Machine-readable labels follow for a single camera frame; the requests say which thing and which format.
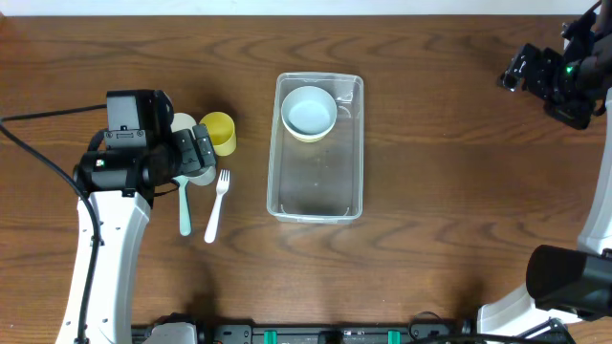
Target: clear plastic container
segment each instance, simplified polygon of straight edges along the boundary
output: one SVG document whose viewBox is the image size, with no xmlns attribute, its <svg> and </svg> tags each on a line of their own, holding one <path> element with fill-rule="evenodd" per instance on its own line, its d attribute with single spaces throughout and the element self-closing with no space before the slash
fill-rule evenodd
<svg viewBox="0 0 612 344">
<path fill-rule="evenodd" d="M 316 86 L 336 101 L 334 129 L 318 142 L 294 138 L 280 107 L 302 86 Z M 363 80 L 356 75 L 284 73 L 276 81 L 268 211 L 283 222 L 350 224 L 363 209 Z"/>
</svg>

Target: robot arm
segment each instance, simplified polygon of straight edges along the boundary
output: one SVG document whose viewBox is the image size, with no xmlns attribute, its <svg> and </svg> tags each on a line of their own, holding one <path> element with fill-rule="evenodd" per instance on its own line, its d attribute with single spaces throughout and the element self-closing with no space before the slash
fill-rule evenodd
<svg viewBox="0 0 612 344">
<path fill-rule="evenodd" d="M 586 13 L 563 37 L 569 40 L 564 55 L 524 46 L 500 85 L 514 91 L 520 86 L 544 100 L 546 113 L 576 129 L 585 129 L 604 99 L 612 109 L 612 20 L 604 0 L 598 30 L 590 31 L 595 14 Z M 607 135 L 595 199 L 578 251 L 539 247 L 527 269 L 527 283 L 503 299 L 478 311 L 479 333 L 521 335 L 536 325 L 557 318 L 571 324 L 612 315 L 612 113 L 607 112 Z"/>
<path fill-rule="evenodd" d="M 161 91 L 119 91 L 107 94 L 109 130 L 105 151 L 86 152 L 74 179 L 89 195 L 100 228 L 98 258 L 86 313 L 88 343 L 131 343 L 132 294 L 138 252 L 149 222 L 155 187 L 176 176 L 213 166 L 216 161 L 206 126 L 172 133 L 173 109 Z M 57 344 L 81 339 L 77 323 L 86 292 L 95 242 L 93 225 L 82 200 L 78 202 L 79 237 L 68 306 Z M 177 341 L 189 338 L 183 326 Z"/>
</svg>

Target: wooden table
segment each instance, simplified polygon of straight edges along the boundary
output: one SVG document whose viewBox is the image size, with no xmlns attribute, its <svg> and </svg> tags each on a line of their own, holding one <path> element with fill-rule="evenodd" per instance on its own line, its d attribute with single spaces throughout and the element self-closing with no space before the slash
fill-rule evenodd
<svg viewBox="0 0 612 344">
<path fill-rule="evenodd" d="M 213 187 L 156 200 L 142 241 L 133 322 L 191 312 L 259 324 L 407 322 L 474 315 L 520 285 L 541 244 L 575 247 L 591 206 L 605 118 L 576 131 L 542 102 L 495 87 L 525 42 L 561 48 L 561 17 L 6 18 L 0 113 L 102 103 L 107 90 L 163 89 L 196 119 L 225 111 L 238 148 L 223 227 L 202 240 Z M 266 211 L 276 77 L 365 82 L 363 215 L 351 226 L 288 225 Z M 103 111 L 11 123 L 72 171 Z M 55 341 L 77 248 L 77 197 L 1 138 L 0 341 Z M 612 323 L 573 326 L 612 341 Z"/>
</svg>

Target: white cup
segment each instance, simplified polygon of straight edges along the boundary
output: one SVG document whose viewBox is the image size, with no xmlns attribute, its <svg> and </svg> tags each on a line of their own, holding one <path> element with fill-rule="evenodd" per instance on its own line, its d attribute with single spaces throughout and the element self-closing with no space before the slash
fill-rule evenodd
<svg viewBox="0 0 612 344">
<path fill-rule="evenodd" d="M 334 128 L 338 107 L 332 96 L 324 90 L 304 86 L 285 97 L 280 114 L 291 135 L 303 142 L 315 142 L 323 139 Z"/>
</svg>

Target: yellow cup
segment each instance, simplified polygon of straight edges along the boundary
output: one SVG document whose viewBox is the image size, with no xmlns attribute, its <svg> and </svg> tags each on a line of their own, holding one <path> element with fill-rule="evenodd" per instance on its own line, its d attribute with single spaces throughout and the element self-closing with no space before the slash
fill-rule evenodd
<svg viewBox="0 0 612 344">
<path fill-rule="evenodd" d="M 200 124 L 207 127 L 214 152 L 218 156 L 225 157 L 233 153 L 236 149 L 236 127 L 228 114 L 210 113 L 200 120 Z"/>
</svg>

